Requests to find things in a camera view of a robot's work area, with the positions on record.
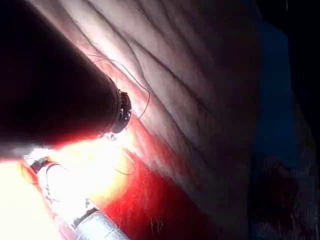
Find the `blood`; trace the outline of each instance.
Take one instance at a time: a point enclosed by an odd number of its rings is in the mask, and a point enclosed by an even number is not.
[[[212,239],[206,216],[188,196],[134,158],[136,169],[126,193],[104,212],[132,240]]]

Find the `skin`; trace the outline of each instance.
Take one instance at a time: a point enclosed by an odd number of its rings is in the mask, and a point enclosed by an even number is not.
[[[83,189],[131,239],[245,239],[261,46],[242,1],[30,2],[133,107],[116,143],[76,143],[53,158],[87,180]],[[148,92],[137,82],[150,93],[142,117]],[[9,159],[0,169],[0,183],[10,176],[16,186],[0,187],[7,239],[22,235],[9,230],[17,218],[24,238],[59,239],[32,175]]]

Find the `skin fold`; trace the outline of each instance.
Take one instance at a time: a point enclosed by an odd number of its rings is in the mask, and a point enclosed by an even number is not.
[[[55,156],[86,179],[92,200],[131,239],[245,239],[261,45],[242,1],[29,2],[132,102],[117,143],[76,143]],[[101,149],[109,155],[97,155]],[[26,181],[32,174],[17,162],[1,165],[24,189],[16,198],[42,214],[21,214],[25,229],[41,221],[39,238],[57,239],[38,189]]]

